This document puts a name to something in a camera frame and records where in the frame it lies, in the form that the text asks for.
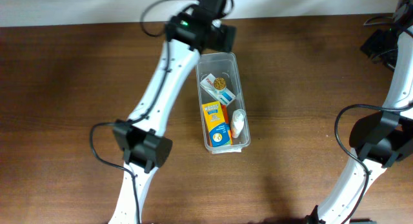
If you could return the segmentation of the white green medicine box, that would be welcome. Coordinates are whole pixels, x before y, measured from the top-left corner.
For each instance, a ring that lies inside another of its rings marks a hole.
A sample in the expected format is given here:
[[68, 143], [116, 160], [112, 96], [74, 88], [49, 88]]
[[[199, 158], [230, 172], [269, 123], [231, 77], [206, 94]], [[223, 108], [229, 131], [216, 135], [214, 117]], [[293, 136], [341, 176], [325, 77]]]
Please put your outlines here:
[[210, 96], [212, 96], [216, 101], [219, 101], [222, 105], [229, 106], [229, 104], [235, 100], [236, 96], [228, 89], [228, 85], [222, 94], [216, 94], [213, 87], [215, 78], [216, 77], [212, 74], [207, 75], [200, 82], [201, 88], [203, 88]]

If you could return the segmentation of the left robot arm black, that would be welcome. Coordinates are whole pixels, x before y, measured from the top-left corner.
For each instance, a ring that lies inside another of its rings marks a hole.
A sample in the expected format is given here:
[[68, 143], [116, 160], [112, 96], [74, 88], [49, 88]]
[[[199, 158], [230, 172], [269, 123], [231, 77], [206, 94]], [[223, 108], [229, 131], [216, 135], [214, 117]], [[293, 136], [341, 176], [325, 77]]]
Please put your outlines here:
[[111, 223], [142, 222], [151, 180], [172, 149], [164, 133], [183, 83], [204, 50], [230, 52], [234, 44], [236, 28], [220, 23], [227, 4], [234, 0], [197, 0], [165, 23], [161, 56], [143, 97], [127, 120], [112, 123], [124, 176]]

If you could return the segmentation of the orange medicine box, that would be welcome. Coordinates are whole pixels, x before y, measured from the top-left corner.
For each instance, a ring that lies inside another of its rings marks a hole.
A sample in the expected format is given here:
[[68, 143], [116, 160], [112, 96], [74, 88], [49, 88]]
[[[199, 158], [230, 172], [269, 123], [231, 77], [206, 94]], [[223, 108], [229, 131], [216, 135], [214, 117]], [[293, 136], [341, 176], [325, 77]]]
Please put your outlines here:
[[225, 120], [225, 123], [227, 124], [227, 126], [230, 126], [230, 122], [229, 122], [229, 118], [228, 118], [228, 112], [227, 112], [227, 107], [225, 105], [221, 105], [221, 109], [222, 109], [222, 113], [223, 113], [223, 117]]

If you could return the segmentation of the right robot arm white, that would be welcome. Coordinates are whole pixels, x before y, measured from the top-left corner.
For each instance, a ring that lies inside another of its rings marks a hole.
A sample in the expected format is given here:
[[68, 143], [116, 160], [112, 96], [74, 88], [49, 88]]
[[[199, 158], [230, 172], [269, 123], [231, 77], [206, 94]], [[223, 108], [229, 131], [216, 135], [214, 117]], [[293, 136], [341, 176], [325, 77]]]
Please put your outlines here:
[[372, 61], [393, 72], [382, 106], [355, 104], [374, 113], [359, 119], [349, 137], [349, 156], [330, 195], [304, 218], [305, 223], [350, 223], [369, 187], [394, 163], [412, 155], [412, 0], [398, 0], [392, 16], [376, 16], [365, 26], [387, 26], [376, 30], [361, 46]]

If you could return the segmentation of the white spray bottle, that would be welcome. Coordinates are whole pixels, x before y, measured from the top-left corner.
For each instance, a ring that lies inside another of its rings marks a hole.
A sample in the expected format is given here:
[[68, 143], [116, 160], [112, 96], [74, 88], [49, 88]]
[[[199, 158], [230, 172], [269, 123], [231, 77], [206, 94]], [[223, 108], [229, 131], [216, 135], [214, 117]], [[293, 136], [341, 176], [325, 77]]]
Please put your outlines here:
[[235, 110], [230, 123], [231, 135], [238, 138], [245, 125], [246, 112], [243, 109]]

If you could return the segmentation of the yellow medicine box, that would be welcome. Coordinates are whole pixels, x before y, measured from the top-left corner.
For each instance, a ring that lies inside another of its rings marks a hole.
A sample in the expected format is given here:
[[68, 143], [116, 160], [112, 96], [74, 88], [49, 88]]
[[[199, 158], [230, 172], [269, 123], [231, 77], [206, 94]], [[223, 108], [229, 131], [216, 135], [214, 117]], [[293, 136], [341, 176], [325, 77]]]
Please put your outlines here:
[[230, 127], [225, 123], [221, 105], [219, 101], [202, 105], [209, 146], [212, 148], [232, 145]]

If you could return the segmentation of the small gold lid jar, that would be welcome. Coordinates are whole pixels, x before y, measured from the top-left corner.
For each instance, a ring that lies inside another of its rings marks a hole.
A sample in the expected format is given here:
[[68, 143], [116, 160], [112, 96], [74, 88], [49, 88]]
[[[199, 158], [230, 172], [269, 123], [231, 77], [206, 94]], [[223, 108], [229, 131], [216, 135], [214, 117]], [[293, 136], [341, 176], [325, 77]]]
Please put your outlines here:
[[227, 88], [227, 83], [223, 77], [217, 77], [213, 82], [213, 87], [216, 94], [222, 94]]

